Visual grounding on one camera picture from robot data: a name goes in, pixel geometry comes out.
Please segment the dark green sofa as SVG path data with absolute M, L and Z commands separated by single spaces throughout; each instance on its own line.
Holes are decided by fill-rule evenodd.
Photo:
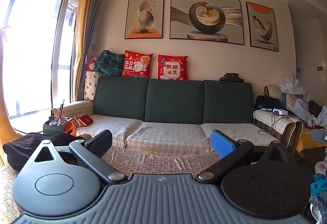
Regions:
M 211 133 L 267 146 L 274 137 L 253 122 L 250 83 L 101 77 L 93 100 L 63 108 L 63 115 L 89 115 L 93 123 L 78 134 L 109 129 L 113 145 L 157 155 L 212 151 Z

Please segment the black garment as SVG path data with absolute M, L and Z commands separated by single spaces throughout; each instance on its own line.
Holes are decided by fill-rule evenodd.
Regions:
M 39 133 L 29 133 L 16 140 L 3 145 L 3 150 L 7 154 L 7 161 L 10 166 L 21 171 L 32 153 L 43 140 L 50 140 L 54 146 L 68 146 L 74 140 L 83 139 L 70 134 L 59 133 L 43 135 Z

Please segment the framed abstract painting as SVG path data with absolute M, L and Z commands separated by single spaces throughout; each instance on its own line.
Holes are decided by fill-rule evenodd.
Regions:
M 278 52 L 278 35 L 274 10 L 247 1 L 250 46 Z
M 171 0 L 170 39 L 244 44 L 240 0 Z
M 128 0 L 125 39 L 162 39 L 164 0 Z

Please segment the red booklet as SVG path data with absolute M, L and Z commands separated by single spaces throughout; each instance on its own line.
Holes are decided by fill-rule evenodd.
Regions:
M 87 115 L 87 114 L 84 114 L 84 115 L 76 115 L 74 117 L 74 120 L 76 122 L 76 126 L 78 127 L 87 127 L 91 124 L 93 124 L 93 119 Z

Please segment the left red rabbit cushion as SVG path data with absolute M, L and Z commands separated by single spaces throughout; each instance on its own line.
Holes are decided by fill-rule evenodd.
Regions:
M 153 54 L 141 54 L 126 50 L 122 77 L 148 78 Z

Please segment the left framed abstract painting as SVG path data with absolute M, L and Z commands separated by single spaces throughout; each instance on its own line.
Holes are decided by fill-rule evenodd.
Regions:
M 125 39 L 162 39 L 164 0 L 128 0 Z

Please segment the pile of clothes at right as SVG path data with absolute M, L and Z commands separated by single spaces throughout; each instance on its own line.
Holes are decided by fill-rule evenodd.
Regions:
M 326 157 L 315 164 L 316 174 L 310 185 L 309 198 L 311 214 L 317 223 L 326 223 Z

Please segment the grey curtain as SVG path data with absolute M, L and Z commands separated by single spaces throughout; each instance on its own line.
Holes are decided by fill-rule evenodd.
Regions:
M 87 27 L 86 27 L 86 53 L 85 53 L 85 66 L 83 70 L 82 83 L 79 85 L 79 100 L 83 99 L 84 95 L 84 81 L 85 81 L 85 67 L 86 67 L 86 57 L 91 48 L 91 44 L 93 42 L 93 36 L 95 33 L 96 23 L 99 17 L 101 5 L 103 0 L 91 0 L 89 16 L 87 18 Z

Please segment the middle framed abstract painting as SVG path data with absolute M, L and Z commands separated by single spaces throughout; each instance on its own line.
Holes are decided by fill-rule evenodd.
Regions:
M 170 39 L 244 44 L 240 0 L 171 0 Z

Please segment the right framed abstract painting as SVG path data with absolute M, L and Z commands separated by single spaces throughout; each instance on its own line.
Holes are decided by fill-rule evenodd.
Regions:
M 247 1 L 250 46 L 278 52 L 278 35 L 274 10 Z

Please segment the red rabbit cushion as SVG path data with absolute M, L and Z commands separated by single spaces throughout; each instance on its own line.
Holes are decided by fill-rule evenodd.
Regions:
M 126 50 L 122 77 L 148 78 L 153 54 L 141 54 Z
M 158 79 L 187 80 L 187 56 L 158 55 Z

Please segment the yellow curtain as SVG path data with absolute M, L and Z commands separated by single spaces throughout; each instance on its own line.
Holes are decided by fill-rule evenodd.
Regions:
M 86 53 L 86 27 L 89 16 L 91 0 L 79 0 L 76 28 L 75 28 L 75 63 L 74 63 L 74 81 L 73 81 L 73 101 L 79 100 L 79 85 L 82 83 L 83 70 L 85 66 Z

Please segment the green orange organizer box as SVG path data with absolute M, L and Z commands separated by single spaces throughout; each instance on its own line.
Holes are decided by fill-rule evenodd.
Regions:
M 43 134 L 65 133 L 76 136 L 76 125 L 73 118 L 63 116 L 64 101 L 59 109 L 53 108 L 49 120 L 43 124 Z

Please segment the right red rabbit cushion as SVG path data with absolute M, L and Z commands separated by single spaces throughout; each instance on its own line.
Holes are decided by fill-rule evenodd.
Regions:
M 158 55 L 158 79 L 187 80 L 187 56 Z

